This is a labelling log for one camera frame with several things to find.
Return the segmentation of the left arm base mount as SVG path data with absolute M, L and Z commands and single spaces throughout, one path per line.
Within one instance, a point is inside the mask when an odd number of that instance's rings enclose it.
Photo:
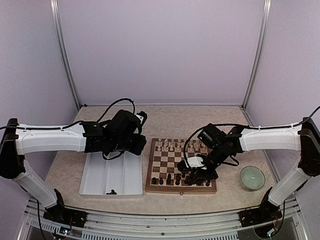
M 56 205 L 45 208 L 43 218 L 56 223 L 68 225 L 70 227 L 83 228 L 87 220 L 85 211 L 65 207 L 61 193 L 55 188 L 57 197 Z

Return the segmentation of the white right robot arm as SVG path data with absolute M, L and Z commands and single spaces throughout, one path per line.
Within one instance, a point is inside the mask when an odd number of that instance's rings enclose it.
M 300 156 L 294 167 L 266 194 L 266 200 L 256 210 L 256 218 L 266 222 L 284 201 L 310 178 L 320 174 L 320 131 L 310 117 L 301 122 L 283 126 L 253 127 L 230 124 L 232 129 L 225 133 L 219 124 L 209 123 L 197 129 L 194 135 L 210 152 L 207 155 L 183 156 L 179 170 L 193 170 L 189 184 L 218 178 L 216 168 L 227 158 L 237 154 L 260 150 L 297 151 Z

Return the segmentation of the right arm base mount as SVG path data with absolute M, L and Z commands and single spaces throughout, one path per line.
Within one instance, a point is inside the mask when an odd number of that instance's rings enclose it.
M 271 189 L 265 193 L 258 207 L 248 208 L 238 213 L 242 227 L 258 225 L 276 220 L 276 218 L 281 219 L 283 217 L 280 207 L 269 202 L 270 190 Z

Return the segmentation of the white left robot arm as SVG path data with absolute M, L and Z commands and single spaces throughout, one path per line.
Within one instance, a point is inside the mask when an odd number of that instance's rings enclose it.
M 66 222 L 70 211 L 60 192 L 45 184 L 25 155 L 56 151 L 101 153 L 105 161 L 115 160 L 125 152 L 139 156 L 147 143 L 142 135 L 147 118 L 144 111 L 132 113 L 123 109 L 110 120 L 80 120 L 65 126 L 32 126 L 11 118 L 2 127 L 0 175 L 30 193 L 57 221 Z

